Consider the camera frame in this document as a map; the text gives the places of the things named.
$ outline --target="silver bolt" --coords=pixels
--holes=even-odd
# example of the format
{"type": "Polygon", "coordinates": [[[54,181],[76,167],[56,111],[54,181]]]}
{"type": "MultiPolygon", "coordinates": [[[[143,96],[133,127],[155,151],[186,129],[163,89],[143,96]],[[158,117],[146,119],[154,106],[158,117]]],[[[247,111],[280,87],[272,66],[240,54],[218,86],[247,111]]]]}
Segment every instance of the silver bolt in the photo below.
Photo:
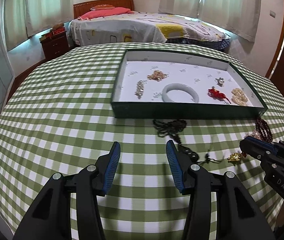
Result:
{"type": "Polygon", "coordinates": [[[53,174],[53,179],[59,179],[61,177],[61,173],[53,174]]]}
{"type": "Polygon", "coordinates": [[[194,170],[194,171],[198,171],[200,169],[200,166],[197,165],[197,164],[192,164],[191,169],[194,170]]]}
{"type": "Polygon", "coordinates": [[[226,173],[226,176],[232,179],[232,178],[234,178],[235,174],[233,172],[231,172],[231,171],[228,171],[226,173]]]}
{"type": "Polygon", "coordinates": [[[90,166],[87,166],[86,168],[88,171],[95,171],[96,170],[96,167],[95,165],[90,165],[90,166]]]}

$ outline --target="bracelet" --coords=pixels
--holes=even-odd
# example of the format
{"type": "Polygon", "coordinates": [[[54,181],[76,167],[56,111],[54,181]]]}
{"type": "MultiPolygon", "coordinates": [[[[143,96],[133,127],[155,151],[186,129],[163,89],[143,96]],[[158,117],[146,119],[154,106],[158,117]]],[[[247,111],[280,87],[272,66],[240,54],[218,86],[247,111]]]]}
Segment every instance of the bracelet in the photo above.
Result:
{"type": "Polygon", "coordinates": [[[167,102],[167,103],[172,103],[174,102],[173,100],[171,100],[168,97],[168,92],[171,90],[181,90],[184,91],[188,94],[190,94],[195,103],[199,102],[199,95],[194,91],[194,89],[192,89],[191,87],[184,85],[184,84],[180,84],[180,83],[173,83],[173,84],[169,84],[167,86],[164,87],[163,91],[162,91],[162,100],[163,102],[167,102]]]}

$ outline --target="gingham pattern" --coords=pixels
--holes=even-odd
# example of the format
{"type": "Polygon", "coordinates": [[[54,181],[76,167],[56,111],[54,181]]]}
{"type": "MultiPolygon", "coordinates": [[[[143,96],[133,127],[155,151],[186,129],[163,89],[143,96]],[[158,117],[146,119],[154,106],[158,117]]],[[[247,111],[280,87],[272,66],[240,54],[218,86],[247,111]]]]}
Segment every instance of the gingham pattern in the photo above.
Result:
{"type": "Polygon", "coordinates": [[[185,45],[198,45],[210,49],[222,51],[231,44],[231,39],[223,39],[221,41],[197,41],[188,38],[175,38],[168,39],[166,43],[185,44],[185,45]]]}
{"type": "MultiPolygon", "coordinates": [[[[256,88],[269,110],[263,118],[274,140],[284,140],[284,98],[266,78],[233,57],[195,45],[116,43],[80,47],[41,65],[23,82],[0,116],[0,214],[16,230],[37,193],[59,171],[74,174],[121,144],[113,186],[98,198],[106,239],[180,239],[188,196],[175,189],[165,155],[168,138],[159,138],[151,120],[117,120],[110,105],[126,49],[168,49],[231,61],[256,88]]],[[[239,151],[252,121],[187,120],[182,142],[202,157],[239,151]]],[[[224,160],[209,171],[233,171],[249,190],[271,226],[281,198],[263,181],[259,162],[248,157],[234,166],[224,160]]],[[[216,200],[212,194],[211,239],[215,239],[216,200]]],[[[75,199],[72,237],[78,239],[75,199]]]]}

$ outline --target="nightstand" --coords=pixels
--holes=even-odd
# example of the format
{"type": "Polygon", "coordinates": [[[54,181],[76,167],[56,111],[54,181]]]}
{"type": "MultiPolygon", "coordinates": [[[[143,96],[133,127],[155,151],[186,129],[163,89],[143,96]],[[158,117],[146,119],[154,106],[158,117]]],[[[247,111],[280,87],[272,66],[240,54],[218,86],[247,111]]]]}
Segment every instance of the nightstand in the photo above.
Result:
{"type": "Polygon", "coordinates": [[[55,59],[69,52],[66,32],[54,35],[52,38],[47,38],[41,41],[41,44],[47,60],[55,59]]]}

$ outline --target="silver bracelet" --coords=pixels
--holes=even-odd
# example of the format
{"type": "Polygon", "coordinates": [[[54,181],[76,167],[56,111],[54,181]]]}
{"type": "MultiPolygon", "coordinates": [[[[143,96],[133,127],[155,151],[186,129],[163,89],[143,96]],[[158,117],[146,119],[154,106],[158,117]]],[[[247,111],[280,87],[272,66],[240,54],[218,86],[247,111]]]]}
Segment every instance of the silver bracelet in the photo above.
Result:
{"type": "Polygon", "coordinates": [[[192,89],[191,87],[189,87],[187,85],[180,84],[180,83],[173,83],[173,84],[169,84],[169,85],[164,87],[164,89],[162,91],[163,102],[168,102],[168,103],[174,102],[173,100],[171,100],[168,97],[168,92],[172,91],[172,90],[184,91],[184,92],[190,94],[193,97],[195,103],[199,102],[199,95],[194,91],[194,89],[192,89]]]}

